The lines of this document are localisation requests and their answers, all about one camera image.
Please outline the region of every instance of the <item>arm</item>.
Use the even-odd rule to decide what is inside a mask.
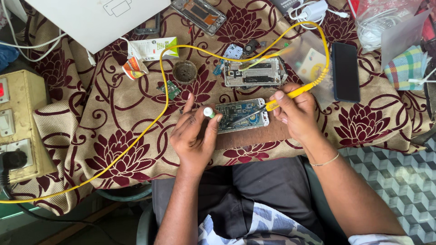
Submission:
[[[288,93],[298,87],[295,83],[289,83],[282,90]],[[271,99],[276,99],[280,105],[280,108],[275,109],[274,116],[288,125],[292,138],[302,145],[312,164],[323,164],[336,157],[336,148],[318,129],[315,100],[310,93],[304,92],[292,100],[278,91]],[[348,237],[364,234],[405,235],[394,213],[342,156],[313,169],[330,209]]]
[[[200,107],[191,111],[195,97],[189,94],[183,115],[171,133],[170,142],[180,158],[173,192],[154,244],[197,244],[198,185],[215,150],[218,122],[222,114],[209,120],[203,139],[197,139],[205,116]]]

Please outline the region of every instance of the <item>hand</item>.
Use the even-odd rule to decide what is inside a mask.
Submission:
[[[309,92],[304,92],[294,99],[286,94],[301,87],[299,84],[289,82],[271,96],[270,100],[277,100],[279,108],[274,109],[274,116],[288,125],[289,134],[300,144],[320,135],[315,120],[315,98]]]
[[[215,117],[209,120],[204,138],[197,139],[201,124],[206,117],[203,109],[207,106],[201,106],[193,112],[194,100],[195,96],[189,93],[183,115],[171,133],[170,142],[180,158],[179,171],[182,170],[191,176],[201,176],[215,150],[218,123],[221,121],[222,114],[216,113]]]

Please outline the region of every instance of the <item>black cable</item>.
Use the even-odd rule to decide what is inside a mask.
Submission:
[[[6,186],[3,187],[3,192],[6,194],[7,198],[9,198],[9,200],[15,200],[15,198],[12,196],[10,190],[9,190]],[[50,221],[50,222],[57,222],[57,223],[67,223],[67,224],[84,224],[84,225],[91,225],[91,226],[93,226],[93,227],[95,227],[95,228],[101,230],[101,232],[103,232],[103,233],[106,235],[106,237],[107,237],[110,241],[112,241],[114,244],[124,245],[123,243],[120,243],[120,242],[115,241],[115,240],[114,240],[114,239],[113,239],[113,238],[112,238],[108,233],[106,233],[105,230],[103,230],[103,228],[101,228],[100,226],[98,226],[98,225],[96,225],[96,224],[94,224],[94,223],[92,223],[92,222],[89,222],[89,221],[81,221],[81,220],[59,220],[59,219],[50,219],[50,218],[47,218],[47,217],[44,217],[44,216],[40,216],[40,215],[35,214],[34,212],[28,210],[27,208],[25,208],[23,205],[21,205],[21,204],[19,204],[19,203],[17,203],[17,206],[18,206],[21,210],[23,210],[24,213],[28,214],[29,216],[32,216],[32,217],[34,217],[34,218],[37,218],[37,219],[40,219],[40,220],[43,220],[43,221]]]

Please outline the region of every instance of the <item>fingernail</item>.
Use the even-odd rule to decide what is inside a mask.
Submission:
[[[283,91],[281,90],[277,90],[277,92],[275,92],[274,97],[278,100],[282,99],[283,96],[285,96],[285,93],[283,93]]]

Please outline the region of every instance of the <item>tiled floor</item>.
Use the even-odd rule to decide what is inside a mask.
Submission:
[[[436,241],[435,141],[427,150],[406,155],[376,147],[340,153],[382,197],[415,244]]]

